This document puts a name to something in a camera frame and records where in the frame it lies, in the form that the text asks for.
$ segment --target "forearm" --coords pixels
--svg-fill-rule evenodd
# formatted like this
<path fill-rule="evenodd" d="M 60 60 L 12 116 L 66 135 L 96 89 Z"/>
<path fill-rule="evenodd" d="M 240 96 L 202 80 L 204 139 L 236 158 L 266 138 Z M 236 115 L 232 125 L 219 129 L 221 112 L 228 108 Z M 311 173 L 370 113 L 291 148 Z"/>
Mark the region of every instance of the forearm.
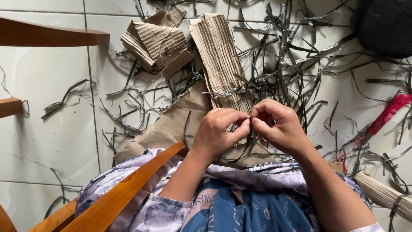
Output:
<path fill-rule="evenodd" d="M 377 222 L 369 207 L 312 146 L 296 157 L 326 231 L 348 232 Z"/>
<path fill-rule="evenodd" d="M 192 201 L 194 192 L 208 167 L 209 164 L 195 160 L 192 151 L 189 151 L 159 196 L 175 201 Z"/>

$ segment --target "person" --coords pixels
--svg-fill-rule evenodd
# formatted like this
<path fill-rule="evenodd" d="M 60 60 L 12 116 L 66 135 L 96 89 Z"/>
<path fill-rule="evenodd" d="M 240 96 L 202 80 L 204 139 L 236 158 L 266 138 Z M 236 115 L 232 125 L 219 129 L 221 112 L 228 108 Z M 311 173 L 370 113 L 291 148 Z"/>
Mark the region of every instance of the person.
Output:
<path fill-rule="evenodd" d="M 270 119 L 273 127 L 268 126 Z M 229 132 L 231 124 L 238 128 Z M 297 163 L 248 170 L 213 165 L 253 129 Z M 164 149 L 148 149 L 89 182 L 79 193 L 76 216 L 128 174 Z M 332 231 L 383 232 L 359 187 L 334 172 L 312 146 L 293 109 L 265 99 L 251 114 L 212 109 L 203 118 L 186 157 L 153 189 L 132 217 L 112 231 Z"/>

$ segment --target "sleeve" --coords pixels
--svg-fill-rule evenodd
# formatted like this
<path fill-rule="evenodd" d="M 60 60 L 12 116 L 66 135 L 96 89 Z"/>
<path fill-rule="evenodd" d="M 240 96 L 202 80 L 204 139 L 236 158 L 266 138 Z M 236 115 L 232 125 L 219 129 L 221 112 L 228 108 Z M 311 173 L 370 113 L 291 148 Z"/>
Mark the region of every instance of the sleeve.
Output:
<path fill-rule="evenodd" d="M 191 201 L 175 201 L 151 193 L 133 220 L 129 231 L 180 231 L 192 207 Z"/>
<path fill-rule="evenodd" d="M 381 225 L 379 223 L 365 226 L 356 230 L 352 230 L 349 232 L 385 232 L 384 229 L 382 229 Z"/>

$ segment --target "hand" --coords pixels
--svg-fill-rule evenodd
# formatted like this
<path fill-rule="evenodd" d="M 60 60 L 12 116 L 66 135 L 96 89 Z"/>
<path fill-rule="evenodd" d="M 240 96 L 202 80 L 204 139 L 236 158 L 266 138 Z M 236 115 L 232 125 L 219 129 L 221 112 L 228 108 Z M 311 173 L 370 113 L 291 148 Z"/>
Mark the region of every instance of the hand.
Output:
<path fill-rule="evenodd" d="M 295 157 L 313 148 L 292 108 L 264 99 L 253 107 L 250 116 L 253 129 L 277 149 Z M 268 126 L 271 118 L 276 121 L 273 127 Z"/>
<path fill-rule="evenodd" d="M 232 124 L 240 126 L 229 132 Z M 209 166 L 215 158 L 229 150 L 249 134 L 249 115 L 234 109 L 214 108 L 203 117 L 188 155 Z"/>

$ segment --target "blue fabric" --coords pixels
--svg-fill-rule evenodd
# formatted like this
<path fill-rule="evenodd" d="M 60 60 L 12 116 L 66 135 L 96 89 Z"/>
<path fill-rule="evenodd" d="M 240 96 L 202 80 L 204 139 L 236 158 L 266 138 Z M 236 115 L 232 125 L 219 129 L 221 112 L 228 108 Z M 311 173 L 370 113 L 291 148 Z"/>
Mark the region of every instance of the blue fabric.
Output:
<path fill-rule="evenodd" d="M 297 204 L 282 191 L 277 194 L 239 190 L 221 180 L 210 180 L 200 191 L 217 189 L 213 199 L 202 197 L 196 203 L 211 201 L 210 209 L 197 212 L 182 232 L 310 232 L 313 228 Z"/>

